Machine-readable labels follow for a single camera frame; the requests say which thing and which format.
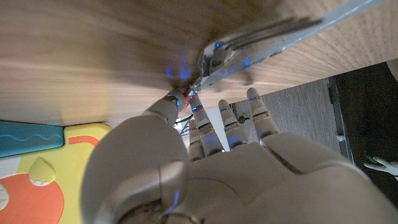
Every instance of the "wooden table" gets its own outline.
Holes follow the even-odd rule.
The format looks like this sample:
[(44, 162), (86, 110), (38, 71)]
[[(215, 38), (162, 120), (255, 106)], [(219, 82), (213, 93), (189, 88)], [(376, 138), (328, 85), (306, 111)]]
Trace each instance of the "wooden table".
[[(183, 82), (210, 40), (258, 19), (316, 18), (343, 2), (3, 0), (0, 119), (120, 123), (172, 89), (170, 79)], [(201, 100), (232, 103), (252, 86), (265, 94), (398, 58), (397, 12), (398, 1), (387, 1), (249, 68), (252, 85), (237, 73)]]

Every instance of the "robot finger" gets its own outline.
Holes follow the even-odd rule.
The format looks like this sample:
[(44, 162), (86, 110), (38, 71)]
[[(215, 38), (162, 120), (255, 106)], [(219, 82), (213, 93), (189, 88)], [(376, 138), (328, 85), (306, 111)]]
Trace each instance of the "robot finger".
[(211, 156), (217, 152), (224, 152), (223, 145), (221, 144), (218, 136), (211, 125), (209, 117), (203, 108), (198, 95), (191, 97), (191, 108), (193, 116), (197, 121), (198, 133), (203, 146), (203, 151), (206, 156)]
[(233, 148), (238, 145), (247, 144), (248, 140), (246, 139), (234, 113), (229, 107), (228, 102), (226, 100), (220, 100), (220, 102), (218, 102), (218, 108), (220, 109), (221, 118), (223, 119), (225, 135), (228, 140), (229, 148), (233, 150)]
[(197, 122), (191, 120), (189, 122), (189, 147), (188, 147), (188, 158), (190, 162), (200, 160), (205, 157), (203, 152), (203, 146), (201, 145)]
[(247, 97), (252, 112), (254, 128), (256, 129), (259, 140), (268, 135), (278, 133), (278, 127), (271, 118), (271, 114), (261, 100), (257, 90), (254, 88), (248, 89)]

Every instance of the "cable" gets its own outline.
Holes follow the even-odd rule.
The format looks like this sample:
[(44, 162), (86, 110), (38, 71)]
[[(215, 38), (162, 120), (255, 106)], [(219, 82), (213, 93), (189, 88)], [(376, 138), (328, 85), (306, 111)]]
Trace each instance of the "cable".
[(182, 119), (181, 121), (177, 121), (175, 124), (178, 124), (178, 123), (181, 123), (181, 122), (188, 121), (188, 120), (190, 120), (192, 117), (193, 117), (193, 114), (192, 114), (192, 115), (190, 115), (189, 117), (185, 118), (185, 119)]

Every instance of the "robotic hand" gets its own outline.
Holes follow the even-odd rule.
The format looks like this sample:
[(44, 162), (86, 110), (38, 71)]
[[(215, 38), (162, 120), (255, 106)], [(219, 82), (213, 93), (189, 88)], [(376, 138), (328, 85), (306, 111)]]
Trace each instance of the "robotic hand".
[(374, 164), (365, 163), (363, 164), (365, 167), (378, 171), (387, 172), (389, 174), (392, 174), (398, 180), (398, 162), (387, 162), (384, 159), (380, 159), (378, 157), (373, 157), (372, 159), (369, 158), (369, 160), (374, 162), (375, 164), (377, 163), (382, 164), (382, 166), (376, 166)]
[(97, 145), (81, 188), (84, 223), (398, 223), (390, 201), (345, 158), (280, 133), (253, 88), (259, 142), (247, 141), (221, 100), (224, 152), (194, 95), (187, 153), (172, 127), (182, 98), (170, 92)]

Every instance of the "orange shape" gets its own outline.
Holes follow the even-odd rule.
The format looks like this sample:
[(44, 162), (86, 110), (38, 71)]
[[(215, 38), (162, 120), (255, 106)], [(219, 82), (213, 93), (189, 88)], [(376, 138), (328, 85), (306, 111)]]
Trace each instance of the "orange shape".
[(8, 192), (8, 203), (0, 210), (1, 223), (53, 224), (58, 223), (63, 210), (63, 194), (52, 182), (33, 185), (28, 174), (16, 174), (0, 179)]
[(93, 136), (76, 136), (68, 138), (69, 144), (77, 144), (82, 142), (88, 142), (93, 146), (97, 146), (99, 140), (94, 138)]

